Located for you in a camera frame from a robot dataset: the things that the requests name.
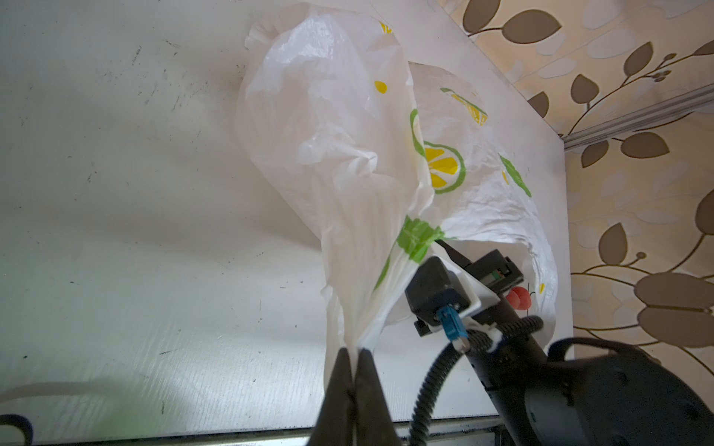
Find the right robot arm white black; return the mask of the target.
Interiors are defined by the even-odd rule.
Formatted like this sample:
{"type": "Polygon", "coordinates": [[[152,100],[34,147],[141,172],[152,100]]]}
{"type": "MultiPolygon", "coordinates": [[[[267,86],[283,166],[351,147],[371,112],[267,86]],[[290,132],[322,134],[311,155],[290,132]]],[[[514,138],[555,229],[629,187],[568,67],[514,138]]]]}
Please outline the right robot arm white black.
{"type": "Polygon", "coordinates": [[[684,381],[642,349],[569,337],[541,349],[544,321],[524,276],[498,251],[470,261],[432,256],[405,296],[416,330],[442,330],[448,345],[416,399],[409,443],[428,441],[448,378],[467,359],[517,445],[710,445],[713,414],[684,381]]]}

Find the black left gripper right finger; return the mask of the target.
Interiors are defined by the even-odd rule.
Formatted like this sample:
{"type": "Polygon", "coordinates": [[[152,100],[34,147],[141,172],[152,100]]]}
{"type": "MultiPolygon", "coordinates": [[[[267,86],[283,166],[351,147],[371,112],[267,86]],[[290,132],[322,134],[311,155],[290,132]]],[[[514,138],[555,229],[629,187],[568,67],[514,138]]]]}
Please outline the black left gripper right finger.
{"type": "Polygon", "coordinates": [[[362,349],[355,375],[356,444],[359,446],[400,446],[389,408],[379,381],[373,354],[362,349]]]}

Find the small red fake fruit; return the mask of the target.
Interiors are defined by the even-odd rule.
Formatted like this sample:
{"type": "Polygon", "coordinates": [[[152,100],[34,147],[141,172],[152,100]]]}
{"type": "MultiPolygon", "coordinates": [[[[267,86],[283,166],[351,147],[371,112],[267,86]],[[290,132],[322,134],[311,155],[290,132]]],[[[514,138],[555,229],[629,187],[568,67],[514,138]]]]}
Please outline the small red fake fruit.
{"type": "Polygon", "coordinates": [[[506,300],[515,310],[528,311],[533,305],[531,294],[522,286],[515,286],[507,293],[506,300]]]}

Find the white plastic bag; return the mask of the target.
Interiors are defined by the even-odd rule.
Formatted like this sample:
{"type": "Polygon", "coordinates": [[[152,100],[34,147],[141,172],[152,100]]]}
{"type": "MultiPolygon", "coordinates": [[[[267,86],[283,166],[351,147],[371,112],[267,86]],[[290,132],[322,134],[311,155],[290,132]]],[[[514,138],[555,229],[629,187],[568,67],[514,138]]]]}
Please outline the white plastic bag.
{"type": "Polygon", "coordinates": [[[475,90],[409,62],[366,14],[297,4],[250,28],[236,133],[320,240],[327,352],[373,349],[439,240],[528,252],[535,314],[552,339],[558,274],[525,171],[475,90]]]}

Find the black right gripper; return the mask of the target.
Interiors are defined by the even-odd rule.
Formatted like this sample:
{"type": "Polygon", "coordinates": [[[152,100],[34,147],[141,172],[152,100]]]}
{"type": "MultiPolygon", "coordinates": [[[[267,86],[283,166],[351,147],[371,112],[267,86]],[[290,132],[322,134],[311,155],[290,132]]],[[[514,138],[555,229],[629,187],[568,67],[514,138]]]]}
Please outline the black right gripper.
{"type": "Polygon", "coordinates": [[[529,336],[543,326],[536,318],[519,317],[506,300],[524,273],[498,249],[470,260],[453,246],[438,241],[405,290],[409,310],[422,337],[443,333],[448,339],[424,379],[424,390],[444,386],[460,358],[490,355],[508,339],[529,336]]]}

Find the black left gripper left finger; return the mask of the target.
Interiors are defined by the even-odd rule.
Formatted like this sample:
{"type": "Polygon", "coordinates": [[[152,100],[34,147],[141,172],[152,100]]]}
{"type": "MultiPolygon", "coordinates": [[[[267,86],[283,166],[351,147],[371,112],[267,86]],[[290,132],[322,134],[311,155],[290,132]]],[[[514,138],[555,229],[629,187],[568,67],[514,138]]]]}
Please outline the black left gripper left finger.
{"type": "Polygon", "coordinates": [[[338,352],[325,399],[307,446],[353,445],[356,406],[353,370],[347,349],[338,352]]]}

